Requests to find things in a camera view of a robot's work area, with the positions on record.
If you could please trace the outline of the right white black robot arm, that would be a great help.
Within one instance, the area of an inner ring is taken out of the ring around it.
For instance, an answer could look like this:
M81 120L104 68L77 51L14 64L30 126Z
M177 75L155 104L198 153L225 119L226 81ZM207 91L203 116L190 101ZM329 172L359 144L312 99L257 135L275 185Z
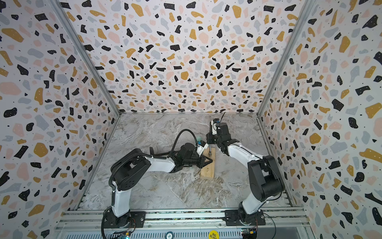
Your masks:
M223 154L236 159L248 169L250 193L239 206L245 215L252 215L265 203L281 197L285 185L273 156L255 153L233 139L228 125L219 119L210 122L207 140L209 144L215 144Z

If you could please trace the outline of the wooden plank block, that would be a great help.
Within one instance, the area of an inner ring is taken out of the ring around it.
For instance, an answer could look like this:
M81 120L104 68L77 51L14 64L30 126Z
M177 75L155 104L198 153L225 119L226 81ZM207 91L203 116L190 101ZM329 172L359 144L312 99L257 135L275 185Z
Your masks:
M202 179L214 179L215 172L215 148L211 148L212 156L209 157L209 149L205 149L203 155L207 157L205 162L208 162L208 159L211 159L212 162L207 166L203 167L200 171L200 178Z

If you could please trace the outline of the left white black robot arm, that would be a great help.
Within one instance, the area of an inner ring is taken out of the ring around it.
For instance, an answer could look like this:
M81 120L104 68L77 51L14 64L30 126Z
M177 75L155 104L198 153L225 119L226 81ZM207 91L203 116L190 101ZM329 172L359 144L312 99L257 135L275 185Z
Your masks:
M116 162L110 169L109 186L112 188L111 209L120 218L130 211L129 201L132 188L147 172L176 173L185 167L196 166L200 169L213 160L204 155L209 145L204 141L197 145L185 143L180 150L167 154L152 155L136 148Z

